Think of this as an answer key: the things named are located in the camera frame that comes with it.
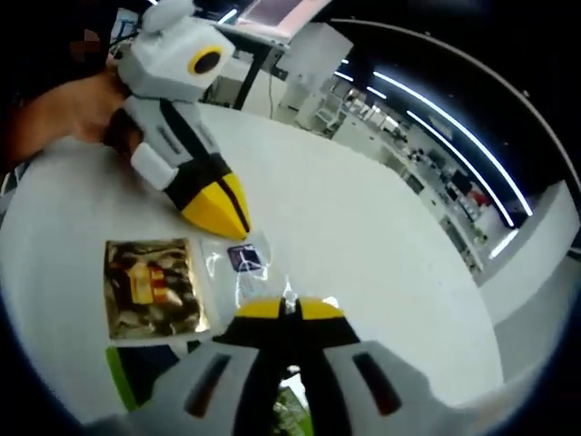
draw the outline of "gold foil packet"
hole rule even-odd
[[[186,239],[108,241],[104,260],[110,338],[158,338],[210,328]]]

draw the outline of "robot eye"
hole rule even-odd
[[[203,48],[188,63],[190,74],[199,75],[210,72],[222,57],[222,48],[215,45]]]

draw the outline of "sticker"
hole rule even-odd
[[[258,253],[252,244],[238,245],[228,249],[232,268],[237,273],[259,270],[262,267]]]

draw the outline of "ceiling light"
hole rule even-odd
[[[500,241],[500,243],[495,247],[495,249],[490,252],[488,259],[492,260],[495,257],[497,257],[500,254],[500,252],[502,252],[505,248],[507,248],[507,245],[509,245],[510,242],[513,239],[515,239],[515,236],[517,236],[517,233],[518,233],[518,230],[513,230],[507,236],[505,236],[505,238],[502,241]]]
[[[454,145],[452,145],[451,143],[449,143],[448,140],[444,136],[442,136],[438,131],[436,131],[436,129],[434,129],[431,125],[429,125],[428,123],[426,123],[424,120],[422,120],[421,118],[419,118],[416,114],[414,114],[411,111],[408,111],[408,115],[411,116],[418,123],[420,123],[421,125],[423,125],[426,129],[428,129],[447,148],[449,148],[452,151],[452,153],[455,154],[458,157],[458,159],[460,161],[462,161],[462,163],[476,176],[476,178],[478,179],[478,181],[480,182],[480,184],[482,184],[482,186],[484,186],[484,189],[486,189],[487,192],[490,194],[490,196],[492,197],[492,200],[494,200],[494,203],[497,204],[498,209],[500,210],[500,212],[505,217],[505,220],[507,220],[508,225],[510,227],[514,227],[515,226],[515,223],[512,221],[512,218],[510,218],[510,215],[508,214],[507,209],[505,209],[505,206],[500,202],[500,200],[498,200],[497,195],[494,193],[494,191],[492,191],[492,188],[486,182],[486,180],[484,180],[484,178],[482,177],[482,175],[480,175],[480,173],[476,170],[476,168],[474,168],[474,166],[472,166],[472,163],[470,163],[468,161],[468,159],[466,159],[466,157],[464,157],[462,154],[460,154],[460,152],[456,149],[456,147],[454,147]]]
[[[233,16],[235,16],[236,14],[238,14],[238,9],[232,9],[228,14],[226,14],[225,16],[223,16],[219,21],[218,24],[219,25],[223,25],[224,23],[226,23],[228,20],[230,20]]]
[[[353,77],[349,77],[348,75],[340,73],[339,71],[336,71],[334,74],[338,75],[339,77],[341,77],[345,80],[349,80],[350,82],[353,82]]]
[[[374,93],[375,95],[378,95],[378,96],[380,96],[380,97],[381,97],[382,99],[384,99],[384,100],[385,100],[386,98],[388,98],[388,97],[387,97],[385,94],[382,94],[382,93],[381,93],[381,92],[379,92],[377,89],[374,89],[374,88],[372,88],[371,86],[368,86],[368,87],[367,87],[367,90],[368,90],[368,91],[371,91],[371,92],[372,92],[372,93]]]
[[[378,77],[382,80],[385,80],[386,82],[389,82],[390,84],[393,84],[394,86],[397,86],[399,89],[405,91],[406,93],[413,95],[418,100],[420,100],[420,102],[431,107],[434,111],[436,111],[437,113],[442,115],[444,118],[446,118],[448,121],[450,121],[456,128],[458,128],[459,131],[462,132],[470,141],[472,141],[480,149],[480,151],[488,158],[488,160],[492,164],[494,164],[494,166],[502,174],[502,176],[505,178],[505,180],[507,181],[510,188],[513,190],[513,192],[517,196],[517,199],[522,204],[523,209],[525,209],[525,213],[528,216],[532,216],[533,211],[530,208],[530,206],[528,205],[527,199],[525,199],[525,196],[520,192],[515,181],[512,180],[512,177],[510,177],[510,175],[507,173],[507,170],[505,170],[503,168],[503,166],[500,164],[500,162],[497,160],[497,158],[494,157],[494,155],[478,140],[478,138],[473,133],[471,133],[466,127],[464,127],[464,125],[462,125],[459,121],[457,121],[456,118],[452,117],[452,115],[450,115],[446,111],[444,111],[444,109],[442,109],[438,105],[430,102],[430,100],[428,100],[426,97],[424,97],[421,94],[418,94],[416,91],[408,88],[404,84],[401,84],[400,82],[393,80],[391,77],[387,77],[386,75],[384,75],[382,73],[378,73],[377,71],[374,71],[373,75],[375,75],[376,77]]]

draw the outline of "yellow nose cone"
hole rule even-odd
[[[243,240],[251,230],[242,187],[233,173],[203,188],[182,209],[189,222],[226,238]]]

